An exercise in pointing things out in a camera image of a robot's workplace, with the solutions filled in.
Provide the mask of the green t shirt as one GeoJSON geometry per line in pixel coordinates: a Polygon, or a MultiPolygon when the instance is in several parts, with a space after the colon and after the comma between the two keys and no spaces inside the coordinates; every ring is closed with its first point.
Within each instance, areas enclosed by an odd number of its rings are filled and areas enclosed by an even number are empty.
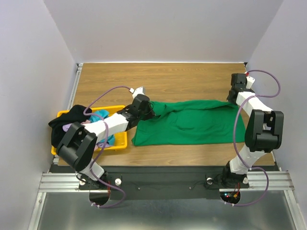
{"type": "Polygon", "coordinates": [[[238,107],[218,100],[152,102],[155,117],[140,121],[134,146],[224,144],[245,140],[238,107]]]}

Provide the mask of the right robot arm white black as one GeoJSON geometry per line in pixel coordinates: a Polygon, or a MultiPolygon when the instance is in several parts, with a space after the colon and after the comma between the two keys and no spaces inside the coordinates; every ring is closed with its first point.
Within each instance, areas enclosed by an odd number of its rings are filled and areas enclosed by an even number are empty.
{"type": "Polygon", "coordinates": [[[247,173],[254,163],[267,153],[278,149],[282,143],[284,114],[266,106],[252,85],[255,79],[245,73],[231,75],[228,102],[237,105],[239,111],[249,116],[245,131],[244,146],[236,149],[236,156],[227,163],[221,174],[221,183],[226,187],[247,184],[247,173]]]}

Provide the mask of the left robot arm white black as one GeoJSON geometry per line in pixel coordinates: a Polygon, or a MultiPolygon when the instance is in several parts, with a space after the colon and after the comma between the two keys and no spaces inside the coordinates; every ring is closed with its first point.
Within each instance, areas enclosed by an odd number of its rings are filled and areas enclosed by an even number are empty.
{"type": "Polygon", "coordinates": [[[56,148],[56,154],[75,171],[88,176],[95,188],[101,189],[106,185],[107,177],[105,170],[93,159],[96,144],[106,141],[111,135],[136,127],[141,120],[153,117],[149,97],[138,94],[132,104],[104,120],[85,125],[73,123],[56,148]]]}

